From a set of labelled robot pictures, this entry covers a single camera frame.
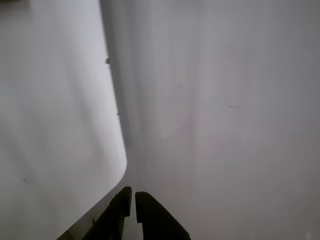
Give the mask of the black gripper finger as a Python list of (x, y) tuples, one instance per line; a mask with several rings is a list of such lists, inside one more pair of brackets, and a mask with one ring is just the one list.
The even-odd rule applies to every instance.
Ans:
[(121, 240), (125, 218), (130, 216), (132, 188), (125, 186), (118, 192), (100, 215), (90, 209), (59, 240)]
[(189, 233), (149, 193), (135, 193), (136, 219), (144, 240), (189, 240)]

